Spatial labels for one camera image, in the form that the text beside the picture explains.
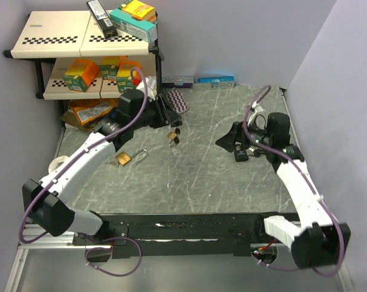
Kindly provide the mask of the black padlock with keys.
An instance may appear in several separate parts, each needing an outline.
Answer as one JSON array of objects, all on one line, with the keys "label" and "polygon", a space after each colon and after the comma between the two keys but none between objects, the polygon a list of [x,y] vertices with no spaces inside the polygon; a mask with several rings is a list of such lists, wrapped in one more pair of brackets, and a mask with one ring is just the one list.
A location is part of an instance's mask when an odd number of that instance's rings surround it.
[{"label": "black padlock with keys", "polygon": [[250,157],[258,158],[262,154],[263,154],[263,151],[260,148],[257,148],[254,146],[243,148],[238,145],[234,149],[234,159],[236,162],[245,162],[245,161],[248,161]]}]

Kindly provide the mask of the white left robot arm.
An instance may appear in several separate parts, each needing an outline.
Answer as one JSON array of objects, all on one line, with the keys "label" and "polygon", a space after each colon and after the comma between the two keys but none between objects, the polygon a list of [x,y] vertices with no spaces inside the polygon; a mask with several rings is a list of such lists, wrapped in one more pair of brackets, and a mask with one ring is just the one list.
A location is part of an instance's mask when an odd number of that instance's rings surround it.
[{"label": "white left robot arm", "polygon": [[143,127],[178,127],[180,115],[162,96],[149,100],[138,89],[119,97],[116,107],[103,117],[86,141],[59,168],[39,181],[29,179],[22,188],[25,213],[50,235],[66,231],[86,234],[97,245],[109,236],[109,222],[93,211],[81,211],[66,203],[77,193],[104,160],[116,152]]}]

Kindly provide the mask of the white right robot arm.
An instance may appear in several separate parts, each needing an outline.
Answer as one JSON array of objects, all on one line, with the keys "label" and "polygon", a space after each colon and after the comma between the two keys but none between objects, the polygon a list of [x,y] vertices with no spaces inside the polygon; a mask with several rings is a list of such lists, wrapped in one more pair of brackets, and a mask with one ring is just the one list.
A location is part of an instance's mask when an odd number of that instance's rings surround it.
[{"label": "white right robot arm", "polygon": [[247,159],[248,147],[260,151],[293,201],[299,225],[281,214],[266,214],[254,227],[255,237],[260,242],[274,238],[286,245],[298,268],[336,265],[344,259],[351,230],[326,212],[301,150],[290,142],[290,126],[288,115],[270,113],[265,128],[259,128],[254,119],[247,126],[234,122],[229,132],[215,143],[234,153],[237,162]]}]

